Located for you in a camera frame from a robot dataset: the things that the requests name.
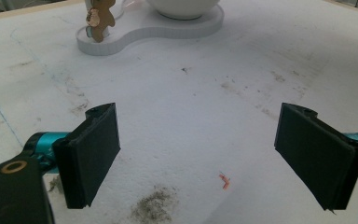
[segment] white tabletop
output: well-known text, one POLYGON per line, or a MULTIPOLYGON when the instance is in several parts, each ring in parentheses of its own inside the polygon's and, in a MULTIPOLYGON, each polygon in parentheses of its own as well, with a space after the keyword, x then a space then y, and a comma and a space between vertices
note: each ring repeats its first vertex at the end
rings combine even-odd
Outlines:
POLYGON ((58 224, 137 223, 155 187, 172 194, 171 223, 358 223, 358 181, 347 210, 324 211, 273 145, 282 102, 358 132, 358 11, 219 5, 214 35, 148 38, 106 57, 76 46, 84 3, 0 18, 0 162, 33 133, 71 132, 87 109, 117 103, 122 149, 92 207, 48 194, 58 224))

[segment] gingerbread man shape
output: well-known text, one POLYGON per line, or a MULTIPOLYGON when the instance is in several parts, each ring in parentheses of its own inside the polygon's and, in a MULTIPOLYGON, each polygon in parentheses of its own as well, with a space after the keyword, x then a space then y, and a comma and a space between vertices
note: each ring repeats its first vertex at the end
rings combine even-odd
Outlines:
POLYGON ((109 8, 116 0, 91 0, 92 8, 86 18, 89 26, 86 28, 87 36, 98 43, 103 42, 103 31, 107 26, 115 26, 115 18, 109 8))

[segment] blue line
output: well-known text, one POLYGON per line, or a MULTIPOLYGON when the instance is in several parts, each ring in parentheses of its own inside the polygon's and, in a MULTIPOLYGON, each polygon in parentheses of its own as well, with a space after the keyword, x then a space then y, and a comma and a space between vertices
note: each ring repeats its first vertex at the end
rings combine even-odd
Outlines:
POLYGON ((14 136, 17 139, 17 142, 20 144, 21 147, 23 147, 20 138, 16 135, 16 133, 14 132, 13 128, 10 126, 10 124, 7 122, 7 119, 5 118, 4 114, 2 113, 2 110, 0 108, 0 115, 2 117, 2 119, 5 121, 7 127, 10 129, 10 131, 14 134, 14 136))

